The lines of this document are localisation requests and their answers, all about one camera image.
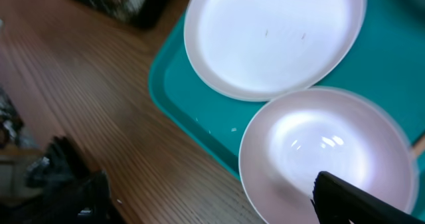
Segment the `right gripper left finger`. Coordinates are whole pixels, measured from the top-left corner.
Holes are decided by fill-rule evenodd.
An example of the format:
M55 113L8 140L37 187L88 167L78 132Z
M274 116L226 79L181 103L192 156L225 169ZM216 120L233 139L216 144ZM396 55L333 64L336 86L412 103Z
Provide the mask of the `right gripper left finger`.
M104 171L47 195L36 196L15 207L1 206L1 224L115 223L108 177Z

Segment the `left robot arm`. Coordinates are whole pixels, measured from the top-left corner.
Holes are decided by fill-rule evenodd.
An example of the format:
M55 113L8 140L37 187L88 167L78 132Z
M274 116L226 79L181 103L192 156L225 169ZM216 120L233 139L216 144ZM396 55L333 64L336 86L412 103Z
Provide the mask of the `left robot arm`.
M45 149L35 142L4 90L1 91L1 207L14 207L82 179L90 170L65 136Z

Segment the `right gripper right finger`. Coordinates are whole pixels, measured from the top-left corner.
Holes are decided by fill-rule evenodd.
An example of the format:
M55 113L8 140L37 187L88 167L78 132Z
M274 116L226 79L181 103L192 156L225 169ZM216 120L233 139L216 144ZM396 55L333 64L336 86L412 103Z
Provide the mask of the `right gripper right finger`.
M311 203L320 224L424 224L327 171L318 173Z

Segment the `small white plate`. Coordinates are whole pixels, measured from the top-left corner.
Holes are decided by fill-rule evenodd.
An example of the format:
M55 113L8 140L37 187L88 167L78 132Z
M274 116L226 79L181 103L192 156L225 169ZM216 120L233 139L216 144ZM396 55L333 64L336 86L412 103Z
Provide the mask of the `small white plate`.
M410 141L381 107L352 92L308 88L265 104L238 155L245 194L267 223L317 223L315 179L328 171L410 213L419 167Z

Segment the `large white plate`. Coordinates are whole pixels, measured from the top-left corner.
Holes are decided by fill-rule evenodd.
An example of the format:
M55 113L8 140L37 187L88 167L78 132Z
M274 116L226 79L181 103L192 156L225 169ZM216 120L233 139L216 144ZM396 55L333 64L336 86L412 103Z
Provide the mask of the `large white plate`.
M367 0L190 0L186 54L197 76L250 102L313 86L346 56Z

